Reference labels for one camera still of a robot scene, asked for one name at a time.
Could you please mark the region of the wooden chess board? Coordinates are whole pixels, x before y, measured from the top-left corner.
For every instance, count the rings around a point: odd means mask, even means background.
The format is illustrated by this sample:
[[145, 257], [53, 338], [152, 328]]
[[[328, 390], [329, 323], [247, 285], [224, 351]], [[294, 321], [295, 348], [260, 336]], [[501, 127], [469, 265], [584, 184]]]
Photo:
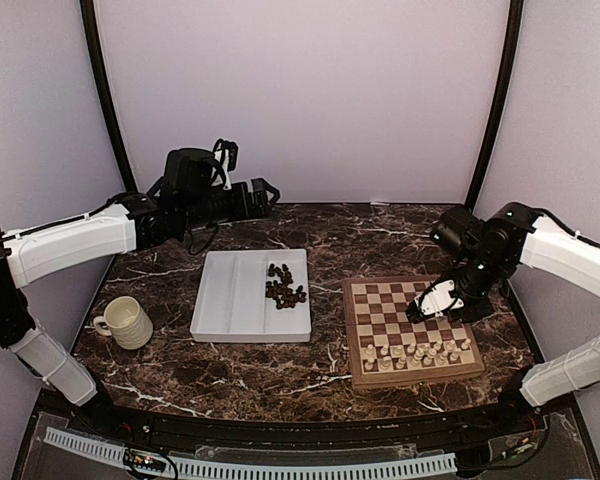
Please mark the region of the wooden chess board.
[[[433, 317], [423, 322], [412, 324], [406, 318], [408, 304], [417, 294], [423, 292], [433, 281], [431, 276], [402, 276], [351, 278], [343, 281], [344, 312], [347, 341], [349, 348], [352, 385], [357, 390], [403, 387], [419, 382], [440, 383], [449, 380], [460, 380], [478, 376], [485, 370], [473, 331], [468, 324], [448, 317]], [[462, 350], [461, 344], [469, 338], [471, 345]], [[407, 355], [405, 347], [416, 344], [416, 349], [426, 352], [432, 344], [440, 340], [442, 346], [437, 355], [446, 350], [449, 340], [456, 342], [460, 352], [459, 361], [447, 365], [438, 365], [436, 358], [431, 365], [415, 368], [412, 357]], [[364, 349], [373, 344], [376, 359], [374, 368], [366, 371]], [[392, 367], [388, 371], [379, 369], [382, 345], [389, 345]], [[406, 368], [399, 370], [396, 362], [399, 358], [391, 355], [391, 347], [402, 345], [407, 355]]]

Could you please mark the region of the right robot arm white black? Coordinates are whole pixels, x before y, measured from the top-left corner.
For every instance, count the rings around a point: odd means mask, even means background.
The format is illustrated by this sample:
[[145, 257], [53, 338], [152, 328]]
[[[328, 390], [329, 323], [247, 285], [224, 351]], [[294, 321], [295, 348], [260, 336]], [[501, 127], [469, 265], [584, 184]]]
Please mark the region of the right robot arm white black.
[[484, 318], [491, 288], [511, 280], [525, 305], [545, 360], [514, 374], [490, 413], [501, 434], [529, 411], [574, 395], [600, 394], [600, 243], [550, 211], [506, 204], [487, 220], [454, 206], [434, 224], [431, 240], [455, 260], [413, 302], [420, 318]]

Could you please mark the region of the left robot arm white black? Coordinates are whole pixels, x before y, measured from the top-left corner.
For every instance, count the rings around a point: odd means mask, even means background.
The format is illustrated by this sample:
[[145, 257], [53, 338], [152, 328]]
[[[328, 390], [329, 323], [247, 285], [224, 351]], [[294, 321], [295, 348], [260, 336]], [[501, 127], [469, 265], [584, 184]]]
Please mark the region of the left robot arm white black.
[[237, 156], [237, 145], [225, 140], [210, 150], [172, 150], [146, 192], [119, 193], [91, 211], [39, 226], [0, 227], [0, 349], [82, 410], [100, 436], [120, 429], [120, 412], [97, 377], [45, 331], [25, 292], [84, 264], [182, 241], [199, 228], [269, 216], [280, 190], [263, 178], [232, 180]]

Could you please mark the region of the white plastic divided tray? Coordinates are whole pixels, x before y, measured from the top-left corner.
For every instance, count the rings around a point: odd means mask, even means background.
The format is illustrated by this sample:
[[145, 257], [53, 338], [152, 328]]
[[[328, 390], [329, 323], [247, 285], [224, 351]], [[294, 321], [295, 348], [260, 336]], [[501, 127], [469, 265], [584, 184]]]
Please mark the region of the white plastic divided tray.
[[278, 309], [265, 293], [270, 265], [286, 265], [308, 289], [304, 249], [225, 250], [206, 254], [190, 332], [197, 342], [302, 343], [311, 337], [308, 301]]

